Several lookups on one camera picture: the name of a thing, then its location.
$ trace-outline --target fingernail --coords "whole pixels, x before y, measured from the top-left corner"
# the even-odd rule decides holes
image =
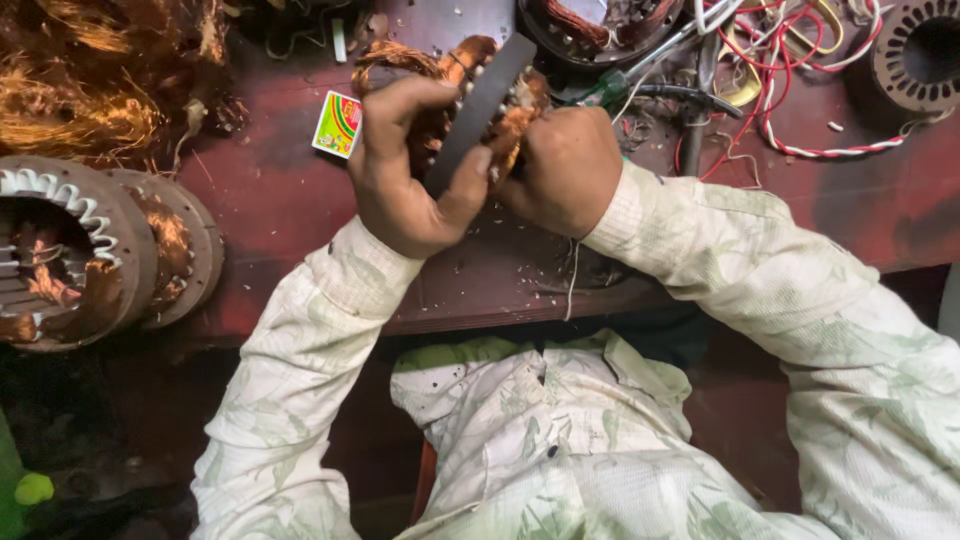
[[[490,160],[493,159],[493,150],[488,146],[481,146],[477,153],[477,174],[487,175],[487,169],[490,167]]]

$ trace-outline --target man's left hand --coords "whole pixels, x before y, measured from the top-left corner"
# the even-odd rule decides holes
[[[414,117],[458,97],[456,86],[412,76],[363,100],[362,140],[348,163],[357,213],[368,231],[408,258],[428,258],[459,242],[487,199],[492,152],[483,145],[467,153],[439,201],[410,176],[406,137]]]

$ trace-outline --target table surface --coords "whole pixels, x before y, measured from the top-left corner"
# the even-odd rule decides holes
[[[380,6],[396,40],[430,51],[446,50],[466,36],[502,41],[514,30],[512,0],[476,4],[406,0]],[[325,245],[355,214],[345,163],[314,150],[310,139],[328,90],[350,92],[352,63],[337,64],[332,50],[271,61],[260,45],[230,37],[235,93],[250,122],[229,138],[201,136],[197,157],[184,151],[180,181],[207,205],[223,233],[227,261],[213,297],[178,328],[210,344],[241,343],[277,282],[313,250]],[[313,47],[306,41],[299,49]],[[351,59],[359,54],[354,51]],[[800,147],[842,148],[882,138],[861,123],[843,81],[835,76],[799,78],[774,115],[781,139]],[[846,127],[836,133],[834,121]],[[728,120],[724,131],[738,126]],[[673,174],[677,130],[662,126],[630,155],[662,175]],[[759,178],[787,202],[801,227],[824,233],[855,255],[889,272],[960,258],[960,122],[950,118],[918,130],[899,148],[868,158],[796,160],[747,134],[736,153],[751,153]],[[705,143],[701,170],[723,152]],[[723,165],[710,182],[754,183],[746,160]],[[523,223],[493,206],[477,218],[461,244],[427,261],[385,333],[415,333],[556,319],[565,295],[535,290],[538,282],[561,284],[558,267],[567,240]],[[583,268],[600,262],[584,253]],[[573,315],[611,313],[669,302],[649,278],[637,276],[608,290],[575,296]]]

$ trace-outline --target hand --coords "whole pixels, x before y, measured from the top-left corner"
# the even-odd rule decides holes
[[[467,153],[439,201],[410,177],[406,137],[414,117],[458,97],[456,86],[412,76],[363,100],[362,140],[348,162],[357,213],[368,231],[408,258],[428,258],[456,244],[487,199],[492,152],[486,146]]]
[[[599,107],[560,109],[530,125],[524,177],[509,178],[498,198],[515,214],[582,240],[607,212],[623,158],[607,112]]]

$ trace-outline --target shirt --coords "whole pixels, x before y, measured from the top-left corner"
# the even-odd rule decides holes
[[[489,339],[402,357],[438,451],[401,538],[960,538],[960,350],[759,191],[625,163],[584,240],[782,359],[803,515],[764,512],[688,444],[684,373],[611,331],[543,354]],[[356,538],[330,424],[422,261],[354,218],[283,279],[196,465],[193,538]]]

